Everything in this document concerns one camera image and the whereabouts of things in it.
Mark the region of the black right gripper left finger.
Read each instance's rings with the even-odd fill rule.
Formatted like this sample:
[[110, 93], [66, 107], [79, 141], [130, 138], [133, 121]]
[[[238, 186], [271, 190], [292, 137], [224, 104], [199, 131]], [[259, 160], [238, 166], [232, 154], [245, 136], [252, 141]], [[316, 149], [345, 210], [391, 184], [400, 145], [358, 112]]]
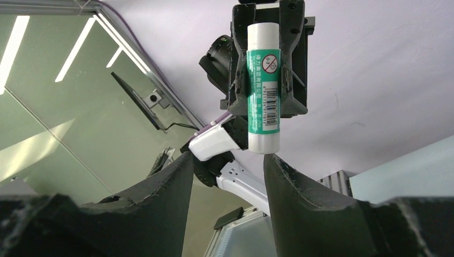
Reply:
[[194, 157], [98, 203], [69, 196], [1, 197], [1, 256], [181, 256]]

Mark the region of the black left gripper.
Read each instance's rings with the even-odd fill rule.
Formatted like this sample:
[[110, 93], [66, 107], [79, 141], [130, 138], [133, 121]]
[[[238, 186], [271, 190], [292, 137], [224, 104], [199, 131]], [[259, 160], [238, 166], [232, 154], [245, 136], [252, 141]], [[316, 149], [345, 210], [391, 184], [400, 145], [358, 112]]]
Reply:
[[223, 94], [220, 105], [235, 116], [247, 116], [252, 84], [247, 76], [246, 54], [277, 50], [271, 60], [259, 59], [258, 71], [278, 76], [283, 116], [304, 115], [307, 109], [308, 38], [315, 17], [305, 16], [304, 1], [239, 1], [232, 9], [230, 34], [221, 35], [199, 61], [208, 80]]

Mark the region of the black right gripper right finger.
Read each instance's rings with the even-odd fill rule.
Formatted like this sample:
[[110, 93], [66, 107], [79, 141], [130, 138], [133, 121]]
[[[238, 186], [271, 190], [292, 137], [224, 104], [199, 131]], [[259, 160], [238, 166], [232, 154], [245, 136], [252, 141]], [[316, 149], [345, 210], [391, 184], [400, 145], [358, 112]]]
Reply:
[[263, 160], [278, 256], [453, 256], [453, 198], [340, 194], [276, 154]]

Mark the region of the green white glue stick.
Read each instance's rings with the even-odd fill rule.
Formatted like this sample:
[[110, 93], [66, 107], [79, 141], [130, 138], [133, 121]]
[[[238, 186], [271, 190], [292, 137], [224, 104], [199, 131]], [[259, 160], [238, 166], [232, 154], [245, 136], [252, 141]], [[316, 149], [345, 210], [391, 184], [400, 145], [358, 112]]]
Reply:
[[280, 150], [279, 24], [262, 22], [247, 27], [246, 65], [248, 149], [273, 154]]

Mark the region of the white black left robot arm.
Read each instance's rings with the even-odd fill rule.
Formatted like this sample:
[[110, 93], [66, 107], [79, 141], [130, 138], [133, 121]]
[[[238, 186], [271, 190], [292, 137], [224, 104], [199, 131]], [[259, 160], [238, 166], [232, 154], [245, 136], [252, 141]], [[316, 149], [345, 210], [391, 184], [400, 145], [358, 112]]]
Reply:
[[231, 34], [216, 39], [200, 59], [209, 81], [225, 94], [220, 103], [224, 114], [181, 151], [202, 163], [194, 173], [203, 184], [231, 192], [269, 214], [265, 183], [253, 178], [233, 152], [277, 153], [281, 120], [308, 112], [307, 41], [315, 19], [305, 17], [304, 1], [280, 1], [268, 9], [259, 9], [259, 4], [235, 5]]

